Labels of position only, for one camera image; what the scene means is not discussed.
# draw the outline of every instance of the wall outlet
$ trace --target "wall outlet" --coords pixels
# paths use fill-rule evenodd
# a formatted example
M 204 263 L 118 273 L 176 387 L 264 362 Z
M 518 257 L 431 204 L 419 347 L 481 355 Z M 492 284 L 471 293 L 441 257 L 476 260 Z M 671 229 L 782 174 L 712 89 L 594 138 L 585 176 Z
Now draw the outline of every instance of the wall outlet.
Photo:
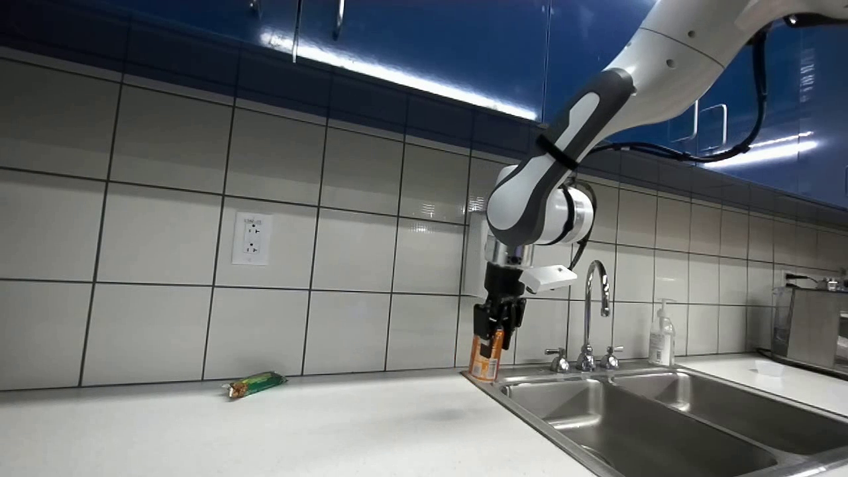
M 232 263 L 235 265 L 267 265 L 269 253 L 269 214 L 235 214 L 235 240 L 232 240 Z

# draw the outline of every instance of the backsplash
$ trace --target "backsplash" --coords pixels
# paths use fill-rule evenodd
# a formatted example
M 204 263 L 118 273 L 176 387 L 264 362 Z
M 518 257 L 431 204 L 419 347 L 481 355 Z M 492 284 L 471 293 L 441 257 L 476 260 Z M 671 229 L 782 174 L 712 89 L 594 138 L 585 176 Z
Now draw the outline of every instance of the backsplash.
M 19 51 L 0 104 L 0 388 L 467 365 L 467 212 L 505 158 Z M 530 300 L 505 362 L 578 351 L 594 257 L 636 358 L 661 300 L 681 355 L 741 351 L 782 273 L 848 265 L 844 229 L 587 179 L 581 280 Z

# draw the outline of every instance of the countertop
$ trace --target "countertop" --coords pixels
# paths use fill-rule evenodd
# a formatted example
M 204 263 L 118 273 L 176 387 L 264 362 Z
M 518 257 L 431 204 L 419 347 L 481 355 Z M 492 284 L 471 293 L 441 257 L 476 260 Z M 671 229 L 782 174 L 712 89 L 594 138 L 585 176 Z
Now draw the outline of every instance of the countertop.
M 683 361 L 848 416 L 848 382 L 753 362 Z M 237 402 L 222 385 L 6 392 L 0 430 L 8 477 L 591 473 L 459 373 L 294 379 Z

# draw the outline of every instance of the stainless steel sink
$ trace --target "stainless steel sink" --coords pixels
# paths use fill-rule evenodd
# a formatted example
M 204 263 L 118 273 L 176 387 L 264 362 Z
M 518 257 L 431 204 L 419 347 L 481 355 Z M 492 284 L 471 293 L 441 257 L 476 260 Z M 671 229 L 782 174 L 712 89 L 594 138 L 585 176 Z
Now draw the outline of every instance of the stainless steel sink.
M 844 420 L 810 414 L 756 392 L 718 385 L 683 371 L 615 375 L 615 387 L 692 414 L 728 431 L 786 453 L 848 448 Z
M 505 375 L 481 387 L 597 473 L 810 473 L 848 424 L 681 367 Z

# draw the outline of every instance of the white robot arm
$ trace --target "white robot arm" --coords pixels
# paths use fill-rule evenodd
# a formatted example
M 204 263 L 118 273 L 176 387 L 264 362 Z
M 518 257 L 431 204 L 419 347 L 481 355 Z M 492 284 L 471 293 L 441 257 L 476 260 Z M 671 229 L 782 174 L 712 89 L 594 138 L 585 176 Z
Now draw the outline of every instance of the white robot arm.
M 537 139 L 540 157 L 505 170 L 487 198 L 498 252 L 487 263 L 485 305 L 475 310 L 471 375 L 492 379 L 492 351 L 521 322 L 521 252 L 530 243 L 581 240 L 581 196 L 566 183 L 603 138 L 671 118 L 718 80 L 766 23 L 812 12 L 848 17 L 848 0 L 657 0 L 620 56 Z

